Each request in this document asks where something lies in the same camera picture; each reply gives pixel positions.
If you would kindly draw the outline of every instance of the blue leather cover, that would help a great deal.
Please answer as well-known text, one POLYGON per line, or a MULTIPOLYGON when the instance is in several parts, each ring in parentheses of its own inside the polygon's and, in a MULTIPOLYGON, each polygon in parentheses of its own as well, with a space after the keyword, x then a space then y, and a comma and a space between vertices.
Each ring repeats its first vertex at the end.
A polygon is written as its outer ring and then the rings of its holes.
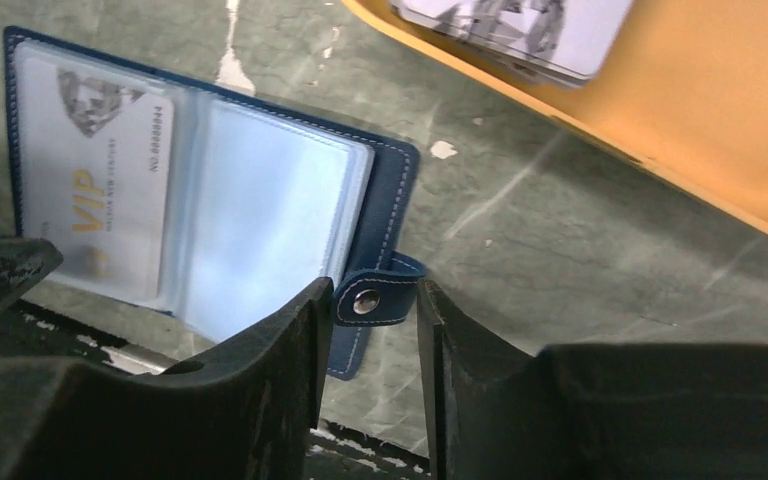
MULTIPOLYGON (((300 122, 369 145, 375 154, 372 171, 343 281, 335 289, 333 317, 338 326, 332 339, 329 374, 344 380, 351 379, 360 367, 369 340, 369 327, 404 321, 415 300, 417 282, 425 276, 425 267, 420 262, 394 250, 419 167, 420 155, 414 146, 20 27, 7 27, 4 31, 8 99, 13 96, 11 89, 15 90, 16 85, 16 72, 8 59, 16 46, 26 40, 42 42, 139 74, 160 78, 171 84, 210 92, 276 118, 300 122), (376 291, 380 296, 380 303, 371 312, 358 314, 354 311, 355 298, 365 290, 376 291)), ((18 212, 21 191, 19 132, 14 118, 15 105, 11 106, 10 100, 7 103, 12 185, 18 212)), ((19 217, 16 215, 16 229, 21 234, 19 217)))

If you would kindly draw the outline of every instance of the metal snap button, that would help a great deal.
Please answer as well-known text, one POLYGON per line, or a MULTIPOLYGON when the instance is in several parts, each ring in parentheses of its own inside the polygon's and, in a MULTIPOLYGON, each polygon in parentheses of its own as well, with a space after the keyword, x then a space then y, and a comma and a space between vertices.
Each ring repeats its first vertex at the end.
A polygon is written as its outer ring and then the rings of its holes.
POLYGON ((381 295, 377 291, 364 290, 355 297, 354 311, 358 315, 366 315, 378 308, 379 303, 381 303, 381 295))

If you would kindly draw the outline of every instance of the blue card holder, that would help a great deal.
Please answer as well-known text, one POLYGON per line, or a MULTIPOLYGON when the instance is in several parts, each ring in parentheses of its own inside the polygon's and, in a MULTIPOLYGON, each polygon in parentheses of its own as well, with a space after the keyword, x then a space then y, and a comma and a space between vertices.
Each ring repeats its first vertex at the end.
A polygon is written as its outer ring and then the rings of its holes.
POLYGON ((16 229, 64 253, 55 281, 222 341, 329 276, 341 379, 404 321, 412 145, 20 27, 4 49, 16 229))

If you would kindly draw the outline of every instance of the gray floor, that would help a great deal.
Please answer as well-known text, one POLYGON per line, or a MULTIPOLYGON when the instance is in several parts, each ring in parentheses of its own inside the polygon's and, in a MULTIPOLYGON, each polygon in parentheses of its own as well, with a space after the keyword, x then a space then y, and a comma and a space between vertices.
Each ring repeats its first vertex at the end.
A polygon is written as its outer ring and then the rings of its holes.
MULTIPOLYGON (((248 79, 257 96, 410 139, 424 163, 400 250, 524 350, 768 342, 765 235, 380 35, 339 0, 242 0, 229 16, 236 4, 0 0, 0 30, 21 24, 208 80, 224 57, 222 79, 243 89, 248 79)), ((9 232, 1 75, 0 51, 9 232)), ((208 345, 161 315, 61 287, 29 297, 177 358, 208 345)), ((377 330, 357 379, 329 380, 323 414, 425 452, 418 370, 412 322, 377 330)))

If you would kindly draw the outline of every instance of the yellow tray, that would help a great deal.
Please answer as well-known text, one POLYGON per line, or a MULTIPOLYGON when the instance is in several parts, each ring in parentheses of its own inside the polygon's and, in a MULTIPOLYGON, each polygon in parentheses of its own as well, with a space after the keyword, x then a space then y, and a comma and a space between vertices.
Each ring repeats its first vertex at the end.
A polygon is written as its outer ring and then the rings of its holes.
POLYGON ((768 234, 768 2, 637 0, 583 89, 529 86, 396 16, 361 20, 768 234))

